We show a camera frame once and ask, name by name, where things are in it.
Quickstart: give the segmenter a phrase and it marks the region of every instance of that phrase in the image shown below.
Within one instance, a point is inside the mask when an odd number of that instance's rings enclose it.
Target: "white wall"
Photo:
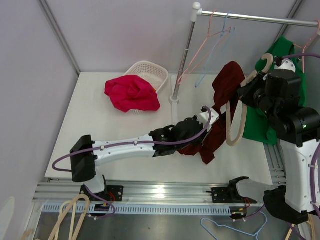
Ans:
[[[84,72],[125,72],[135,62],[147,60],[169,72],[179,69],[195,0],[48,0],[72,52]],[[295,0],[201,0],[206,11],[285,18]],[[213,31],[222,29],[215,18]],[[198,19],[190,57],[206,37],[209,17]],[[251,72],[269,48],[280,25],[228,21],[236,27],[229,47],[212,64],[219,72],[230,61]]]
[[[320,20],[320,1],[307,0],[299,11],[297,18],[302,20]],[[303,46],[309,38],[316,32],[316,28],[311,27],[290,27],[285,35],[289,40]],[[320,41],[308,49],[309,53],[320,54]],[[320,113],[320,59],[305,57],[306,73],[306,104],[308,107],[315,108]]]
[[[15,197],[17,240],[77,75],[36,0],[1,0],[0,33],[0,203]]]

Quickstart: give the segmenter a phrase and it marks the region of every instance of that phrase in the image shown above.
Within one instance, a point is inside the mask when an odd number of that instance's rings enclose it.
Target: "green cloth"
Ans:
[[[285,37],[280,37],[272,47],[266,52],[275,56],[286,56],[295,53],[295,46],[292,41],[287,40]],[[306,105],[306,75],[299,68],[297,59],[291,59],[295,65],[295,73],[301,78],[301,88],[300,88],[300,106]],[[264,69],[267,64],[267,60],[260,59],[256,65],[255,69],[260,72]],[[254,140],[261,143],[266,143],[270,145],[275,145],[277,143],[277,133],[273,130],[268,123],[266,115],[260,109],[254,109],[248,107],[246,114],[246,123],[243,137],[246,139]]]

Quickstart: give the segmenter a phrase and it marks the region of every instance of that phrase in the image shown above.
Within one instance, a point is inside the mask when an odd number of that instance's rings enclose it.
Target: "laundry basket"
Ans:
[[[130,69],[124,75],[139,76],[150,83],[155,89],[156,93],[159,92],[169,77],[169,73],[165,68],[149,61],[138,61],[132,67],[130,67]],[[134,114],[140,114],[143,111],[132,109],[130,112]]]

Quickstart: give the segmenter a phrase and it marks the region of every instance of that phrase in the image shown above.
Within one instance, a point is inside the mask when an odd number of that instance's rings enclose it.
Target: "pink hanger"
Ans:
[[[216,35],[222,33],[222,31],[219,31],[219,32],[210,34],[210,31],[211,31],[211,22],[212,22],[214,13],[215,13],[216,11],[217,11],[217,9],[214,10],[213,13],[212,13],[211,16],[210,16],[208,32],[207,32],[207,36],[206,36],[205,40],[203,41],[202,45],[200,46],[200,48],[198,49],[198,51],[197,51],[196,54],[194,55],[193,59],[192,59],[191,62],[189,63],[187,69],[182,73],[182,75],[181,75],[180,78],[178,79],[179,84],[182,84],[182,83],[189,77],[189,75],[210,55],[210,52],[208,52],[208,53],[201,59],[201,61],[200,61],[200,62],[187,74],[187,76],[182,80],[182,77],[183,77],[183,76],[186,74],[186,72],[189,70],[190,66],[193,64],[193,62],[194,62],[195,59],[197,58],[199,52],[200,52],[201,49],[204,47],[204,45],[206,44],[206,42],[208,41],[208,39],[211,38],[211,37],[213,37],[213,36],[216,36]],[[225,32],[228,32],[228,34],[222,38],[222,40],[218,43],[218,45],[219,45],[221,42],[223,42],[223,40],[231,33],[231,27],[228,27],[228,28],[225,30]]]
[[[318,22],[318,28],[316,30],[316,33],[309,39],[309,41],[304,46],[299,46],[295,43],[293,44],[296,47],[302,49],[303,54],[305,53],[305,50],[309,46],[309,44],[311,44],[311,42],[316,38],[316,36],[318,35],[318,32],[320,30],[320,21],[319,20],[316,20],[316,21]],[[302,72],[305,73],[305,57],[304,56],[302,57]]]

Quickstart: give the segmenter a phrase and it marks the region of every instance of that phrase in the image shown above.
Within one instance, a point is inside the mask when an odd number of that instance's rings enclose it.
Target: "white pole connector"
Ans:
[[[201,4],[199,2],[195,2],[192,5],[192,13],[191,13],[191,22],[196,22],[197,21],[197,16],[201,16],[202,14],[202,8],[201,8]]]

